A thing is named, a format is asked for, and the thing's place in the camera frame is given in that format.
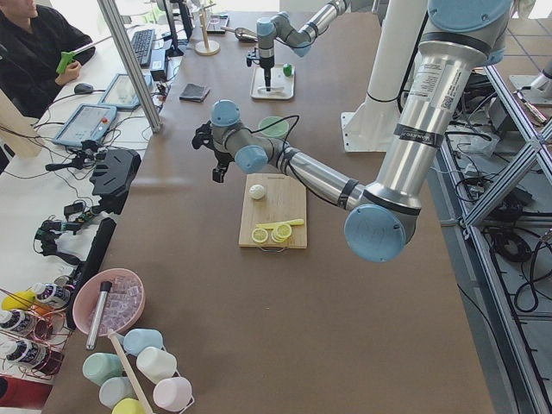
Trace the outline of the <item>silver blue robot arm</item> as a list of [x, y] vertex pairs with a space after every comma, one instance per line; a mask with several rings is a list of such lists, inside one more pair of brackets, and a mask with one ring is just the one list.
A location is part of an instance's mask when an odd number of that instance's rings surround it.
[[350, 1], [328, 1], [301, 29], [295, 29], [285, 11], [277, 15], [259, 18], [256, 22], [258, 61], [264, 71], [267, 91], [272, 89], [271, 70], [274, 62], [274, 42], [282, 41], [299, 57], [305, 56], [316, 38], [329, 24], [345, 13]]
[[513, 1], [391, 1], [372, 70], [389, 80], [403, 108], [374, 182], [357, 180], [311, 158], [286, 140], [255, 136], [230, 100], [213, 104], [207, 128], [222, 181], [230, 162], [245, 173], [272, 165], [322, 200], [348, 211], [344, 233], [364, 260], [395, 258], [411, 240], [419, 192], [474, 68], [499, 62]]

